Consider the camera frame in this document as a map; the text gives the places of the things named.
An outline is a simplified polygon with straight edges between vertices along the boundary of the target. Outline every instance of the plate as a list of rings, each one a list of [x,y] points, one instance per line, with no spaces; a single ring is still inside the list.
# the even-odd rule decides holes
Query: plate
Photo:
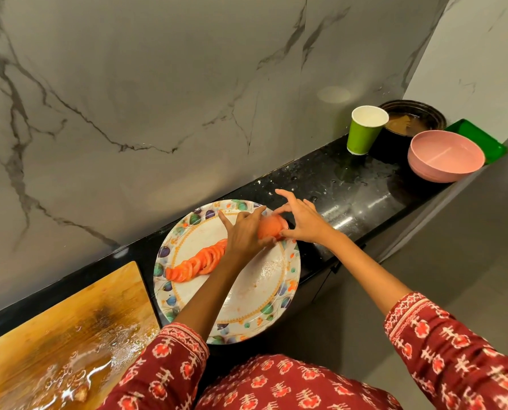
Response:
[[[155,261],[153,284],[157,306],[170,322],[208,279],[208,275],[176,283],[166,279],[165,270],[227,237],[226,228],[218,218],[218,210],[235,224],[238,213],[252,213],[259,206],[246,200],[216,201],[189,213],[165,237]],[[263,214],[272,212],[266,209]],[[285,239],[262,250],[239,273],[207,343],[233,344],[254,337],[269,327],[292,302],[298,288],[299,273],[299,249],[295,240]]]

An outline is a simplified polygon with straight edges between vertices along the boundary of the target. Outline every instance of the sleeve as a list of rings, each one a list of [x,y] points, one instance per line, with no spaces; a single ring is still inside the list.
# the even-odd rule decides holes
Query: sleeve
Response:
[[[437,409],[508,409],[508,357],[422,294],[390,310],[385,332]]]
[[[189,410],[209,351],[183,324],[165,326],[144,349],[100,410]]]

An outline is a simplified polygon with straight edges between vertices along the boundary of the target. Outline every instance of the green tray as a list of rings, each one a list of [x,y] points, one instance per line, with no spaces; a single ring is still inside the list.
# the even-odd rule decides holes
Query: green tray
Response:
[[[469,138],[472,142],[478,145],[484,155],[486,156],[486,164],[495,162],[508,152],[508,148],[497,141],[487,132],[478,128],[474,123],[466,119],[460,119],[455,123],[449,125],[445,130],[455,132]]]

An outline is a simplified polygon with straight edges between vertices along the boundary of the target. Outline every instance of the wet cutting board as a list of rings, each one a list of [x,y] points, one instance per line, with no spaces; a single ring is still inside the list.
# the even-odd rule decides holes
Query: wet cutting board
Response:
[[[0,337],[0,409],[96,409],[158,332],[130,262]]]

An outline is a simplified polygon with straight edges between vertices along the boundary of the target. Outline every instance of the sleeve cuff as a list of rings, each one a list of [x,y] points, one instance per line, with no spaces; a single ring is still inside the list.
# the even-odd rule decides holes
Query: sleeve cuff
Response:
[[[402,331],[426,304],[430,302],[419,292],[412,292],[399,300],[385,317],[384,328],[389,340],[394,342],[401,337]]]
[[[206,360],[209,358],[209,348],[203,338],[187,325],[171,323],[165,325],[157,337],[169,337],[178,341],[192,354],[195,354],[205,368]]]

